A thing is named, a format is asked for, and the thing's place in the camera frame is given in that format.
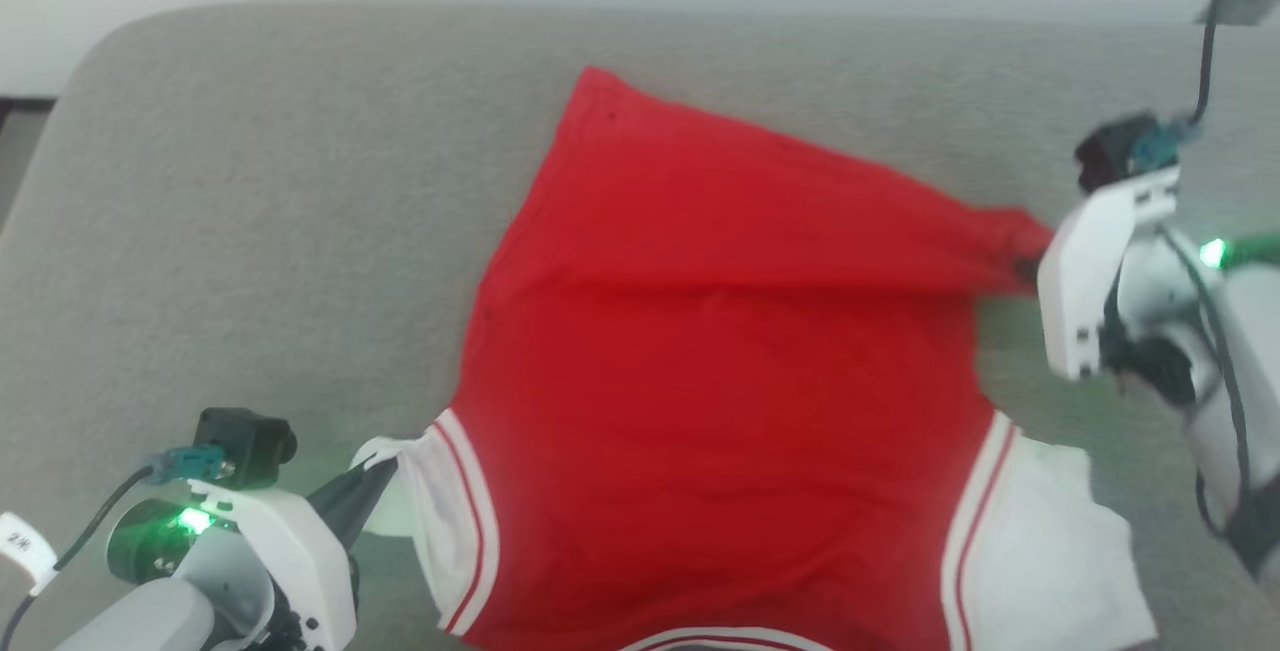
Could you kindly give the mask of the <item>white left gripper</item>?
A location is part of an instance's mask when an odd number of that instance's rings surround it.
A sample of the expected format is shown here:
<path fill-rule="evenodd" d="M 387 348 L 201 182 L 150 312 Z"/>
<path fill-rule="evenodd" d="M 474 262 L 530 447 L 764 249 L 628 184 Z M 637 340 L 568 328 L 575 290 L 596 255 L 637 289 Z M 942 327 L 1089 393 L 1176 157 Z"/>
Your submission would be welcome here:
<path fill-rule="evenodd" d="M 236 524 L 293 611 L 307 650 L 343 650 L 357 618 L 349 579 L 351 551 L 397 472 L 396 459 L 347 469 L 306 499 L 266 489 L 225 490 L 191 481 L 200 506 Z"/>

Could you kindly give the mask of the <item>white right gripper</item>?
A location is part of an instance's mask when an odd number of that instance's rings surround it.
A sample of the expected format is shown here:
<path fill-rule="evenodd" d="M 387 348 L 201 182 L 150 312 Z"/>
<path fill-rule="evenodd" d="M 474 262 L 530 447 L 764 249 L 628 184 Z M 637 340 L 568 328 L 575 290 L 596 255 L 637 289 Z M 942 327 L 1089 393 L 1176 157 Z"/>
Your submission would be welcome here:
<path fill-rule="evenodd" d="M 1043 256 L 1019 256 L 1021 285 L 1037 290 L 1050 368 L 1079 381 L 1102 368 L 1105 304 L 1129 247 L 1178 206 L 1178 165 L 1107 183 L 1056 228 Z"/>

